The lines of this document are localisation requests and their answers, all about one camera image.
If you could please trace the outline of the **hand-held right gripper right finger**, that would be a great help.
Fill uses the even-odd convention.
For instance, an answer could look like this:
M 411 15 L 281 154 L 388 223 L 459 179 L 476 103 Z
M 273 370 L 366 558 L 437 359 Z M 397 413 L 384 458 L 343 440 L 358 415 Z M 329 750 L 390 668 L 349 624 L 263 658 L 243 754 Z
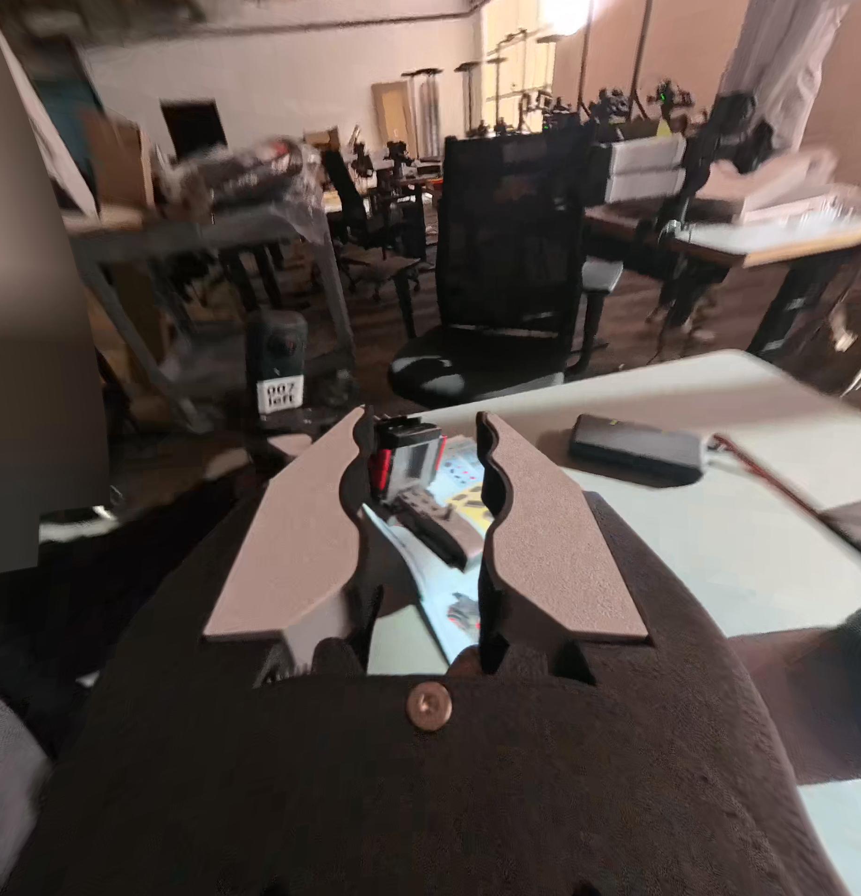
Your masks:
M 478 583 L 483 671 L 528 651 L 551 674 L 588 674 L 583 644 L 649 645 L 583 488 L 499 415 L 480 411 L 476 430 L 492 515 Z

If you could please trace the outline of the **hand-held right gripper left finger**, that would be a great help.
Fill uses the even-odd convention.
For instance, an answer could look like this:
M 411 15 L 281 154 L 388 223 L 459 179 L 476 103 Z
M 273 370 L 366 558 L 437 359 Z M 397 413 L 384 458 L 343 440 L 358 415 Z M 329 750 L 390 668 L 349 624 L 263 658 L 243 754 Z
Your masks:
M 367 665 L 382 598 L 382 586 L 366 582 L 375 442 L 373 413 L 358 407 L 269 481 L 206 641 L 280 644 L 282 669 L 294 673 L 336 638 Z

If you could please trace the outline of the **light blue instruction booklet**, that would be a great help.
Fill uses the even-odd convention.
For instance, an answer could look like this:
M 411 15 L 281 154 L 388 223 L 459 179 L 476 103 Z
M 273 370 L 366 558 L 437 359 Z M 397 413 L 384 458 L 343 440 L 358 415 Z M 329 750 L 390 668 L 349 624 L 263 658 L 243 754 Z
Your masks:
M 483 468 L 474 440 L 454 435 L 441 442 L 433 480 L 409 480 L 369 515 L 402 557 L 414 602 L 450 665 L 478 643 L 481 554 L 492 516 L 481 500 Z

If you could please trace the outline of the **toy brick truck model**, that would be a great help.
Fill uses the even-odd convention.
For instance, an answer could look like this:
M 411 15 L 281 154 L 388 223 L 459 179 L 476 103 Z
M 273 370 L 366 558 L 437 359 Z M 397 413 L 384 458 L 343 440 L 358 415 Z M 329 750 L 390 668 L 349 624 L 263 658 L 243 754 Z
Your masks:
M 483 536 L 456 509 L 441 504 L 430 486 L 442 464 L 447 437 L 417 418 L 377 418 L 369 457 L 371 496 L 385 520 L 394 520 L 448 566 L 476 566 Z

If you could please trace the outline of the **black power bank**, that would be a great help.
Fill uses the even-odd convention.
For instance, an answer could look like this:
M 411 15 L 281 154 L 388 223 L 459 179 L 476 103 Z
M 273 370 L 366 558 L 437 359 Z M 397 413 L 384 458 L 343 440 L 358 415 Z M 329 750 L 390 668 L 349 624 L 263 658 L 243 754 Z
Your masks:
M 702 436 L 588 413 L 577 417 L 568 452 L 572 459 L 600 469 L 674 487 L 692 485 L 705 474 Z

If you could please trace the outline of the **grey table with metal legs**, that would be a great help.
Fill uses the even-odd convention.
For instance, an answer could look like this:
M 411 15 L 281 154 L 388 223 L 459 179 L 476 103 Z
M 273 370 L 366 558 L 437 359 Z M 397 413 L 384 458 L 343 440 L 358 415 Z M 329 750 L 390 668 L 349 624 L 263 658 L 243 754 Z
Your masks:
M 210 431 L 211 424 L 191 399 L 190 392 L 169 379 L 154 358 L 132 319 L 123 308 L 115 288 L 102 268 L 115 263 L 138 263 L 162 259 L 181 252 L 225 249 L 238 245 L 290 242 L 300 234 L 290 218 L 267 206 L 221 215 L 210 223 L 190 220 L 147 220 L 141 213 L 119 206 L 108 208 L 107 219 L 62 210 L 63 224 L 83 284 L 94 294 L 114 328 L 132 351 L 147 380 L 164 398 L 176 418 L 193 433 Z M 347 302 L 335 259 L 334 245 L 324 210 L 318 213 L 317 241 L 312 243 L 335 330 L 335 349 L 307 361 L 310 374 L 333 370 L 355 370 L 355 343 Z

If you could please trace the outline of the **black swivel chair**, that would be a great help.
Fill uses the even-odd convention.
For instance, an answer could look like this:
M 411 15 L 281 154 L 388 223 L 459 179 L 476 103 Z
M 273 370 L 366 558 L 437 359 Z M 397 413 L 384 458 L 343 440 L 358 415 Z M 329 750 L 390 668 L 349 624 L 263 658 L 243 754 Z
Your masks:
M 391 283 L 396 298 L 409 304 L 412 287 L 420 286 L 419 264 L 426 260 L 421 194 L 406 198 L 395 188 L 366 197 L 359 193 L 339 151 L 322 151 L 321 161 L 341 205 L 327 218 L 338 271 L 350 291 L 371 286 L 374 299 L 380 301 L 380 288 Z

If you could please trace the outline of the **plastic-wrapped black bundle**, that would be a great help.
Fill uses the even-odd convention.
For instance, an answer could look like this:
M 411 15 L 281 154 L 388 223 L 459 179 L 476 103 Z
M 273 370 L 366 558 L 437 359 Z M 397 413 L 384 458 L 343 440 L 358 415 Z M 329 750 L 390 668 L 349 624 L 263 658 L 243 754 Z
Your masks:
M 161 168 L 157 183 L 167 205 L 196 216 L 284 203 L 319 206 L 322 163 L 310 144 L 271 136 L 235 151 L 216 144 Z

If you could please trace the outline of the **cardboard box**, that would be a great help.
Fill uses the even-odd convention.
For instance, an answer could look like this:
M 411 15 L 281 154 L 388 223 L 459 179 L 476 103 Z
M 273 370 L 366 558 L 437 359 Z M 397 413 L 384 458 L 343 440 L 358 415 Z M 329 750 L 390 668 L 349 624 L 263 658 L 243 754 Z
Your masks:
M 82 115 L 101 205 L 155 206 L 152 144 L 134 122 L 97 111 Z

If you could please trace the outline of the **black mesh office chair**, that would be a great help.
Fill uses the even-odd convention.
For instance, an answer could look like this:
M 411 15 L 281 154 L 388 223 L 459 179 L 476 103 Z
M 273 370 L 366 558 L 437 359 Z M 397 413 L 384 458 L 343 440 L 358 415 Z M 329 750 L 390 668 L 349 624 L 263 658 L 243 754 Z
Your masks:
M 440 323 L 411 333 L 389 386 L 424 409 L 562 385 L 590 364 L 621 262 L 583 246 L 594 128 L 448 138 L 437 209 Z

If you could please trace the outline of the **white flat box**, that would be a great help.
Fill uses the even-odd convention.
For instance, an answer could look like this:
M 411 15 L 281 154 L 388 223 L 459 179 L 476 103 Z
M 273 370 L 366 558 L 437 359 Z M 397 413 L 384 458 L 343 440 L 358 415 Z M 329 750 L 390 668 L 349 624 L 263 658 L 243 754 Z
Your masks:
M 680 133 L 621 140 L 609 145 L 609 175 L 628 175 L 680 168 L 687 147 Z
M 682 188 L 683 168 L 625 172 L 608 178 L 603 204 L 629 203 L 675 196 Z

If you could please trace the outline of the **wooden top table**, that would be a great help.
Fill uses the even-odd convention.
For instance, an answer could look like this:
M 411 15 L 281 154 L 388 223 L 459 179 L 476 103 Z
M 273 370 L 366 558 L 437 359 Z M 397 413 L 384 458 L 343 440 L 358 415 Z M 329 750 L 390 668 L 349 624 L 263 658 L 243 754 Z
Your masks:
M 589 210 L 593 246 L 634 273 L 661 283 L 659 346 L 690 320 L 705 293 L 730 271 L 785 264 L 788 272 L 747 346 L 774 362 L 805 311 L 815 309 L 840 268 L 861 254 L 861 214 L 810 210 L 791 218 L 735 225 L 693 221 L 662 235 L 648 217 L 619 205 Z

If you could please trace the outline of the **black wall screen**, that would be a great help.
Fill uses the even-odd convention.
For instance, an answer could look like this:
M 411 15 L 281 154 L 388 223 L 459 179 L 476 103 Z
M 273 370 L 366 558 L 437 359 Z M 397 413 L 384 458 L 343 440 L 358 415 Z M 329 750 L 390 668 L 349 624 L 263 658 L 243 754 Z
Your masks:
M 228 146 L 214 99 L 162 100 L 160 109 L 179 162 Z

